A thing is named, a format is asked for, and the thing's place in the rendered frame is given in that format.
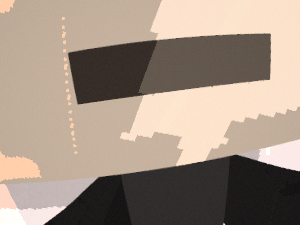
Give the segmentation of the black two-prong plug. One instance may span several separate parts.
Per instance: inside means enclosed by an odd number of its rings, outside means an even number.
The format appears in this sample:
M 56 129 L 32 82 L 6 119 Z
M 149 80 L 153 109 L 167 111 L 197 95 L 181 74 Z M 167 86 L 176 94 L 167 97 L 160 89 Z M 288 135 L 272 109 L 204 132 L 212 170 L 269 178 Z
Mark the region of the black two-prong plug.
M 230 156 L 121 173 L 131 225 L 224 225 Z

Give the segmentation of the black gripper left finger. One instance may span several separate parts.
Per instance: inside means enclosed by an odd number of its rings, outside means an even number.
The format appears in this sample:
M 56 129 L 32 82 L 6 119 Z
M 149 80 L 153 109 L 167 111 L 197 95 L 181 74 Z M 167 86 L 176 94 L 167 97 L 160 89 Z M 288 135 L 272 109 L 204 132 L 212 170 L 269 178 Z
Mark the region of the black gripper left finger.
M 68 208 L 42 225 L 131 225 L 121 174 L 98 177 Z

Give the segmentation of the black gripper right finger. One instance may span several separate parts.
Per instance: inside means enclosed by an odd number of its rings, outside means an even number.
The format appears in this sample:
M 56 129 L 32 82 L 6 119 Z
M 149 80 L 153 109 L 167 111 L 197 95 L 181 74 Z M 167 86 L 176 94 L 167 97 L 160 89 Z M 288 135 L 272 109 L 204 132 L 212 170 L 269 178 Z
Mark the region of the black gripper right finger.
M 300 225 L 300 170 L 230 156 L 224 225 Z

